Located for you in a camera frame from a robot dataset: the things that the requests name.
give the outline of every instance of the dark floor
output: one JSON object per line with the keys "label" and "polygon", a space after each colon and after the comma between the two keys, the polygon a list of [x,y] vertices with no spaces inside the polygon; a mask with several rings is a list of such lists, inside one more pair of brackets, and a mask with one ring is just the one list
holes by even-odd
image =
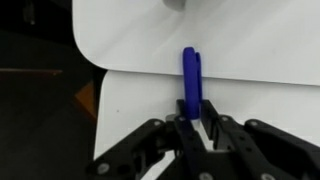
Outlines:
{"label": "dark floor", "polygon": [[60,24],[65,39],[52,38],[50,28],[21,30],[13,22],[0,27],[0,179],[87,179],[95,123],[74,95],[92,80],[94,67],[71,41],[70,22]]}

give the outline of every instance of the white object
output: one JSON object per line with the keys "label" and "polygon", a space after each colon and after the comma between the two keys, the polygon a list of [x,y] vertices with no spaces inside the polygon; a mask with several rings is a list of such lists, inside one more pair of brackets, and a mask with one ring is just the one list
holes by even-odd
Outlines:
{"label": "white object", "polygon": [[73,1],[76,42],[111,70],[179,75],[181,51],[202,54],[203,76],[320,85],[319,0]]}
{"label": "white object", "polygon": [[[320,87],[205,78],[204,98],[220,114],[243,124],[256,118],[320,145]],[[95,157],[151,118],[174,114],[183,98],[181,76],[109,71],[104,78],[98,116]],[[155,179],[172,154],[145,179]]]}

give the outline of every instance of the bolt head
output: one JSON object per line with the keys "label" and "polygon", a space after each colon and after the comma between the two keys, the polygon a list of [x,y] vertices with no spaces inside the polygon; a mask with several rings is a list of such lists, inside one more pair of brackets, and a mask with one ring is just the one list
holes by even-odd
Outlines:
{"label": "bolt head", "polygon": [[229,118],[225,117],[225,116],[223,116],[221,119],[222,119],[222,121],[228,121],[229,120]]}
{"label": "bolt head", "polygon": [[251,124],[252,126],[258,126],[258,122],[257,122],[257,121],[251,121],[250,124]]}
{"label": "bolt head", "polygon": [[261,180],[276,180],[271,174],[263,173],[261,175]]}
{"label": "bolt head", "polygon": [[160,121],[156,121],[156,122],[154,122],[154,125],[155,126],[159,126],[159,125],[161,125],[161,122]]}
{"label": "bolt head", "polygon": [[211,174],[207,172],[203,172],[199,175],[199,180],[214,180],[214,179]]}
{"label": "bolt head", "polygon": [[110,169],[110,165],[108,163],[102,163],[98,166],[98,174],[102,175],[102,174],[106,174]]}

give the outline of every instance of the blue plastic object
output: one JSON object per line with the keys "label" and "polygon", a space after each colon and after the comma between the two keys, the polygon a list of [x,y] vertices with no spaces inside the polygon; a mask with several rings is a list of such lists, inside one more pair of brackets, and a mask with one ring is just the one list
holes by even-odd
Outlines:
{"label": "blue plastic object", "polygon": [[199,119],[202,101],[201,57],[192,47],[187,47],[183,51],[183,75],[186,118]]}

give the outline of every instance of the white surface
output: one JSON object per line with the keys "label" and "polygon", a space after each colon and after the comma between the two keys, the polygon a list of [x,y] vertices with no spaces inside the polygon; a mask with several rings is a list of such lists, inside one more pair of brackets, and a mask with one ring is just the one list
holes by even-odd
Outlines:
{"label": "white surface", "polygon": [[319,0],[76,0],[76,42],[106,69],[181,74],[194,46],[206,77],[320,85]]}
{"label": "white surface", "polygon": [[[100,99],[95,157],[151,118],[175,113],[180,76],[109,71]],[[204,98],[243,123],[256,118],[320,145],[320,87],[205,78]],[[145,179],[155,179],[172,156]]]}

